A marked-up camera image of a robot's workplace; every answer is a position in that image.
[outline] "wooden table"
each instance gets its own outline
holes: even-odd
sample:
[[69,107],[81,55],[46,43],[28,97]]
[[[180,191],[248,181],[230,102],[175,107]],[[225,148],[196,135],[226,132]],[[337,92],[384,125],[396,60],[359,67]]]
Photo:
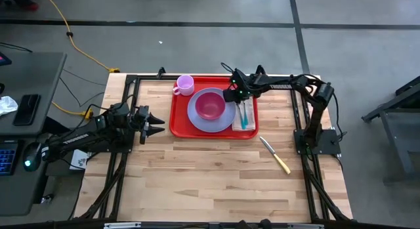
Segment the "wooden table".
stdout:
[[[102,106],[121,101],[125,76],[110,74]],[[290,92],[269,91],[258,99],[259,133],[251,140],[185,139],[169,130],[173,83],[140,84],[138,104],[149,105],[154,116],[165,120],[165,131],[148,138],[145,145],[138,143],[136,135],[125,170],[118,220],[310,222],[301,159],[292,135],[295,122]],[[331,125],[328,111],[322,124],[325,129]],[[290,175],[274,161],[258,136],[269,141],[291,169]],[[110,154],[101,153],[89,161],[75,217],[102,191],[109,158]],[[338,161],[331,156],[319,158],[325,190],[352,218]],[[314,197],[321,216],[319,196]]]

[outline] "gray desk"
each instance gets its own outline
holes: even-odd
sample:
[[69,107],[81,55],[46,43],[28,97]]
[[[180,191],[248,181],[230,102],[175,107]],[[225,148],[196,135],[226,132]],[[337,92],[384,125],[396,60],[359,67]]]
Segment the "gray desk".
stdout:
[[8,52],[11,65],[0,66],[1,96],[10,96],[18,104],[25,94],[40,94],[35,119],[30,126],[15,127],[16,112],[0,116],[0,136],[35,136],[44,126],[66,55],[59,52]]
[[0,138],[25,142],[17,153],[14,174],[0,177],[0,216],[26,215],[41,199],[47,182],[47,164],[42,162],[34,172],[25,171],[22,150],[43,130],[66,55],[56,52],[8,52],[6,55],[12,64],[0,67],[0,82],[6,86],[1,96],[11,96],[19,104],[24,94],[41,95],[32,125],[15,127],[12,122],[16,112],[0,117]]

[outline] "concrete floor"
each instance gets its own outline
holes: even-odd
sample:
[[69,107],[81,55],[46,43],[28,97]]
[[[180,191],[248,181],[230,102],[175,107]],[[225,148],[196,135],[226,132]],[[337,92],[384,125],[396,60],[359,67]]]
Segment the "concrete floor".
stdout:
[[[60,19],[46,0],[37,12],[0,8],[0,18]],[[55,0],[68,20],[142,22],[293,23],[289,0]],[[420,24],[420,0],[296,0],[306,24]],[[262,64],[268,73],[301,73],[294,28],[72,26],[77,45],[122,72],[221,73],[220,62],[245,72]],[[1,25],[0,41],[34,51],[66,52],[65,68],[105,83],[108,72],[75,51],[64,26]],[[303,30],[311,73],[332,82],[339,99],[343,167],[352,213],[360,222],[418,227],[420,186],[384,186],[382,179],[400,170],[382,123],[360,117],[392,98],[393,92],[419,75],[419,30]],[[63,72],[63,80],[84,102],[104,86]],[[63,84],[54,100],[78,111]],[[94,103],[100,104],[99,96]],[[334,103],[330,108],[335,122]],[[73,127],[78,117],[56,108],[50,116]],[[56,178],[48,191],[51,205],[35,206],[25,217],[2,217],[0,224],[66,220],[75,203],[80,177]]]

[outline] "knife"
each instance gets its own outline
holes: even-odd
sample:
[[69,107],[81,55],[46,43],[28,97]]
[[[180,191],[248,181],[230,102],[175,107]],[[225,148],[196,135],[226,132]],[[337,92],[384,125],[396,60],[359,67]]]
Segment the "knife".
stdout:
[[280,164],[280,166],[282,166],[282,168],[284,169],[284,171],[287,174],[290,174],[289,167],[277,156],[276,152],[271,147],[271,145],[263,137],[261,137],[261,136],[260,136],[260,140],[265,145],[265,147],[267,148],[267,150],[270,151],[270,153],[274,156],[274,159],[276,159],[276,161],[278,162],[278,164]]

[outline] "pink bowl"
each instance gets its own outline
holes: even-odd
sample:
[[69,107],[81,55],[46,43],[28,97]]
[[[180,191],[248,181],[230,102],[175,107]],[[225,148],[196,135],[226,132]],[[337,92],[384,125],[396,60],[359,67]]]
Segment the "pink bowl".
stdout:
[[218,119],[224,112],[226,102],[223,97],[217,93],[208,92],[197,98],[197,114],[204,119]]

